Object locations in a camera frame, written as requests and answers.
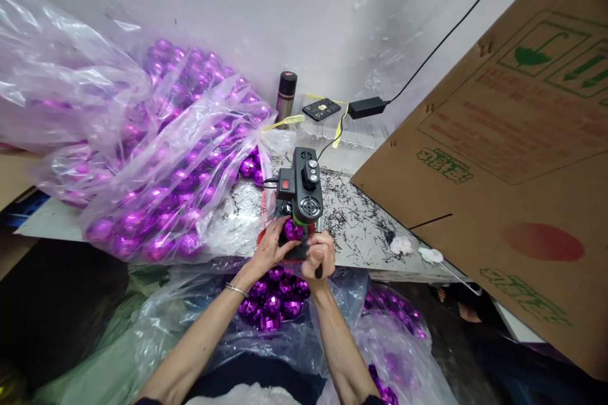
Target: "power adapter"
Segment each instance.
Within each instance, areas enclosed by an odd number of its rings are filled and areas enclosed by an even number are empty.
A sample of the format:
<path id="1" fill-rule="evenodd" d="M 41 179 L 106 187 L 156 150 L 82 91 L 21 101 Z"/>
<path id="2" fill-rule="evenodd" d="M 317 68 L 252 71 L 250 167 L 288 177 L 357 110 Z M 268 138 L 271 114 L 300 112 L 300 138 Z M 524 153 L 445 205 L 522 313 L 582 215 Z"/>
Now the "power adapter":
<path id="1" fill-rule="evenodd" d="M 388 102 L 380 97 L 367 98 L 364 100 L 354 101 L 348 105 L 348 113 L 352 119 L 370 117 L 376 114 L 382 114 Z"/>

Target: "umbrella symbol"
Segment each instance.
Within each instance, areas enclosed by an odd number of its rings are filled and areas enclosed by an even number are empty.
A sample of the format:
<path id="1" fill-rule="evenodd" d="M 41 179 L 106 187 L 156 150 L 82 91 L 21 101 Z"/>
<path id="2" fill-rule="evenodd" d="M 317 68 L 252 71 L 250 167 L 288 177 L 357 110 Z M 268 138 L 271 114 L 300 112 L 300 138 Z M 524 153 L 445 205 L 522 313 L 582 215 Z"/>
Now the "umbrella symbol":
<path id="1" fill-rule="evenodd" d="M 540 65 L 542 63 L 550 61 L 552 57 L 549 57 L 547 54 L 544 54 L 540 51 L 542 51 L 545 46 L 549 45 L 557 37 L 568 38 L 568 34 L 566 32 L 558 33 L 536 50 L 530 49 L 529 47 L 517 46 L 515 49 L 515 60 L 517 60 L 518 63 L 517 67 L 519 68 L 522 65 Z"/>

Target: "yellow tape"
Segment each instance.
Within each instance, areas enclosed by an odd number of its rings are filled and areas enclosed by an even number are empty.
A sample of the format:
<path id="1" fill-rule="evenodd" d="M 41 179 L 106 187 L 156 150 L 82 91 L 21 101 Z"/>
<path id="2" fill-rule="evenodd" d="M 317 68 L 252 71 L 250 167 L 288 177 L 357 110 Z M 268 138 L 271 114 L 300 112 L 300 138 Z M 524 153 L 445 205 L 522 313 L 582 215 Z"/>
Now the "yellow tape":
<path id="1" fill-rule="evenodd" d="M 307 93 L 306 97 L 307 98 L 314 98 L 314 99 L 327 98 L 327 97 L 322 97 L 322 96 L 311 94 L 311 93 Z M 337 101 L 337 100 L 331 100 L 331 101 L 333 101 L 334 103 L 345 104 L 346 105 L 346 112 L 344 112 L 344 115 L 342 116 L 342 119 L 338 122 L 338 127 L 336 128 L 336 135 L 334 136 L 334 143 L 332 144 L 332 147 L 334 149 L 337 149 L 338 145 L 340 144 L 340 139 L 338 138 L 338 136 L 340 136 L 340 133 L 342 132 L 342 123 L 344 122 L 344 117 L 346 117 L 346 114 L 348 114 L 348 103 L 345 103 L 344 101 Z"/>
<path id="2" fill-rule="evenodd" d="M 275 123 L 275 124 L 273 124 L 273 125 L 271 125 L 269 127 L 264 128 L 263 131 L 272 130 L 273 128 L 276 128 L 279 125 L 290 125 L 292 123 L 298 123 L 298 122 L 304 122 L 304 114 L 285 117 L 280 122 L 277 122 L 277 123 Z"/>

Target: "forearm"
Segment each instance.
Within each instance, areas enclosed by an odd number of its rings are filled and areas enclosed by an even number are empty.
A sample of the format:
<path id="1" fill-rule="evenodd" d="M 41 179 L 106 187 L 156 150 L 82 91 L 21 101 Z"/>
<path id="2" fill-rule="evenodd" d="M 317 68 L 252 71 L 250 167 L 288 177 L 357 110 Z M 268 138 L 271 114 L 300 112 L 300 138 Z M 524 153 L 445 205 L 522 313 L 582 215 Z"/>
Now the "forearm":
<path id="1" fill-rule="evenodd" d="M 331 378 L 343 405 L 361 405 L 378 390 L 327 280 L 310 283 Z"/>
<path id="2" fill-rule="evenodd" d="M 243 266 L 231 282 L 243 291 L 249 291 L 260 278 L 250 264 Z M 163 360 L 139 397 L 156 399 L 163 405 L 180 405 L 205 369 L 243 299 L 237 291 L 223 290 Z"/>

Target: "black power tool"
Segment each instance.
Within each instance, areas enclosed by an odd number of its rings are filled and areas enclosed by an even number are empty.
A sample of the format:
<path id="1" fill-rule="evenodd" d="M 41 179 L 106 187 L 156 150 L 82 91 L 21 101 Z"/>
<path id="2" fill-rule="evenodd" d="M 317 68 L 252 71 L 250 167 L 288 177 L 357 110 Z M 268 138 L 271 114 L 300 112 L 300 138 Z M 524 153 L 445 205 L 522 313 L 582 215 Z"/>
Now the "black power tool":
<path id="1" fill-rule="evenodd" d="M 277 218 L 290 215 L 295 224 L 304 228 L 302 243 L 285 256 L 286 261 L 304 261 L 308 246 L 306 241 L 315 233 L 315 224 L 323 214 L 320 167 L 315 149 L 296 147 L 293 151 L 291 168 L 281 168 L 277 182 Z M 279 246 L 287 243 L 281 232 Z M 323 275 L 321 266 L 315 272 L 317 278 Z"/>

